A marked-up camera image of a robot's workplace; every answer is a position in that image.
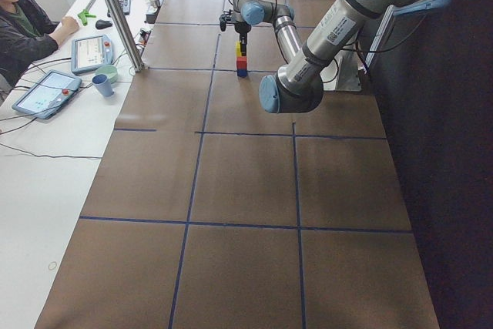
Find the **dark sweater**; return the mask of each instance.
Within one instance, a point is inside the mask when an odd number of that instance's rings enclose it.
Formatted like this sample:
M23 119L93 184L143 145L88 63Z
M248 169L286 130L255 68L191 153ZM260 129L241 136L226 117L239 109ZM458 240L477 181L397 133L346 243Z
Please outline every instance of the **dark sweater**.
M58 49L56 41L47 35L55 31L58 22L52 22L35 0L18 0L17 4L43 36L27 36L9 13L0 8L0 74L12 86L32 62Z

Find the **tablet screen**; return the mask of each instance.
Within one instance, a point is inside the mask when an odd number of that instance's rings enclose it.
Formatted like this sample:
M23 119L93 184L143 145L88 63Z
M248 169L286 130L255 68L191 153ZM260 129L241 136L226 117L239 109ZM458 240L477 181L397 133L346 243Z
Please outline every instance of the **tablet screen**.
M75 67L77 69L103 64L102 37L99 36L76 41L75 53Z
M46 79L39 82L39 85L17 106L31 112L46 111L50 108L50 104L60 95L62 89L66 88L72 81L72 77L51 73Z

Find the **green bowl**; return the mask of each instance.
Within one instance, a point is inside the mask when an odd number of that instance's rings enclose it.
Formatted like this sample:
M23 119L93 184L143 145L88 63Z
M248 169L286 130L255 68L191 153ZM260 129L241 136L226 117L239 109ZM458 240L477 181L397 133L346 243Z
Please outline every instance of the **green bowl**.
M96 70L96 75L106 75L113 84L118 79L118 69L114 65L102 65Z

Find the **metal post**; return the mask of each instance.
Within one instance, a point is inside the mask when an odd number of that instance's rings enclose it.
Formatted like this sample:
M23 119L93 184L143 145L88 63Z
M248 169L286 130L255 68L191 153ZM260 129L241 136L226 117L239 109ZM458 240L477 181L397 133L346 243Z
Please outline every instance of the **metal post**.
M140 58L139 50L135 44L129 25L126 22L125 15L120 8L118 0L105 0L109 12L115 22L116 29L122 39L123 46L132 61L133 68L136 72L142 71L144 62Z

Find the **tablet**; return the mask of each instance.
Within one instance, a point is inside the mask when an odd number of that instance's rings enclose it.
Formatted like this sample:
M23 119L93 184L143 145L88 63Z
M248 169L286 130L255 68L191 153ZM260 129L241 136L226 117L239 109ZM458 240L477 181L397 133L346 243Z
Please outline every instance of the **tablet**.
M113 62L113 46L106 35L72 40L72 73L97 70Z
M77 76L49 71L12 108L39 119L47 119L73 97L81 83L82 80Z

